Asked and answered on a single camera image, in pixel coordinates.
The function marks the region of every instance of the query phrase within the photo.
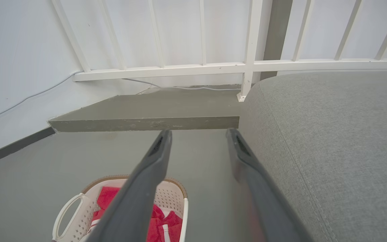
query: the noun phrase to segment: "brown basket rim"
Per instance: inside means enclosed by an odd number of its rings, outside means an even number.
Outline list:
[[[108,181],[108,180],[118,180],[118,179],[128,179],[129,178],[129,175],[111,175],[111,176],[105,176],[105,177],[102,177],[102,178],[99,178],[99,179],[96,179],[95,181],[93,181],[92,183],[90,183],[85,189],[83,189],[82,193],[83,194],[86,194],[92,187],[94,187],[95,185],[97,185],[98,183],[101,183],[103,181]],[[187,192],[186,192],[186,189],[184,188],[183,185],[181,185],[181,183],[174,179],[174,178],[170,178],[170,177],[167,177],[164,179],[164,181],[166,182],[170,182],[172,184],[175,184],[178,188],[180,188],[181,190],[181,193],[183,194],[183,197],[187,199]]]

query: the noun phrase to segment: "red towel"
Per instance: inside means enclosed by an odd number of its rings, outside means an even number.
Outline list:
[[[116,196],[120,188],[116,187],[103,187],[99,194],[97,204],[100,206],[100,210],[93,214],[91,229],[97,224],[105,210],[109,207],[113,198]],[[167,217],[164,216],[162,210],[155,204],[153,204],[152,218],[150,219],[149,232],[147,233],[147,242],[165,242],[163,225],[168,225],[168,234],[171,242],[178,242],[181,233],[181,222],[183,220],[179,218],[174,211],[171,211]]]

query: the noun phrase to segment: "white plastic basket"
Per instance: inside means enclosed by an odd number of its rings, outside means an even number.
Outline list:
[[[53,240],[56,242],[78,242],[86,235],[92,222],[93,213],[100,207],[97,199],[102,187],[122,187],[128,176],[107,176],[96,180],[87,186],[80,194],[70,199],[60,210],[55,225],[53,226]],[[66,211],[75,201],[80,199],[73,217],[69,221],[66,229],[59,236],[60,222]],[[173,210],[177,216],[183,218],[181,224],[180,242],[184,242],[187,226],[187,193],[184,187],[175,179],[167,178],[161,182],[155,193],[155,204],[167,215]]]

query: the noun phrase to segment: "gray fabric upholstery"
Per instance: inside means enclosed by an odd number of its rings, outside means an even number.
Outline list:
[[[263,80],[239,130],[315,241],[387,241],[387,72]]]

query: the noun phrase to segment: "railing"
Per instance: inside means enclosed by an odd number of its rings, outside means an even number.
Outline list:
[[[153,8],[153,0],[148,0],[150,16],[152,18],[153,33],[155,36],[155,44],[158,53],[160,66],[154,67],[139,67],[127,68],[123,59],[123,54],[117,42],[116,34],[112,20],[109,17],[108,9],[105,0],[98,0],[101,13],[103,15],[107,31],[109,32],[110,40],[116,58],[119,64],[119,69],[91,70],[86,61],[85,55],[80,48],[80,45],[74,35],[74,32],[68,22],[65,11],[60,3],[60,0],[52,0],[55,9],[58,13],[60,21],[69,37],[69,40],[74,48],[77,58],[84,70],[74,77],[74,81],[93,81],[107,80],[120,78],[147,78],[147,77],[163,77],[163,76],[184,76],[184,75],[210,75],[210,74],[227,74],[227,73],[243,73],[243,81],[241,92],[237,95],[239,101],[244,101],[247,93],[252,85],[253,72],[273,72],[273,71],[303,71],[303,70],[370,70],[370,69],[387,69],[387,59],[382,59],[387,50],[387,35],[384,38],[382,45],[374,59],[341,59],[341,54],[346,45],[347,38],[352,29],[353,23],[356,21],[358,10],[362,4],[362,0],[356,0],[344,31],[340,45],[337,49],[334,59],[301,59],[300,54],[303,47],[305,34],[309,25],[310,16],[312,13],[314,0],[307,0],[301,29],[298,35],[298,40],[295,46],[295,52],[292,60],[267,60],[255,61],[256,47],[258,44],[259,23],[261,18],[262,0],[251,0],[249,10],[249,26],[247,33],[246,55],[242,63],[207,63],[206,62],[206,36],[205,36],[205,21],[204,21],[204,0],[199,0],[200,22],[201,22],[201,45],[202,45],[202,64],[197,65],[179,65],[166,66],[162,54],[159,32],[156,24],[155,11]]]

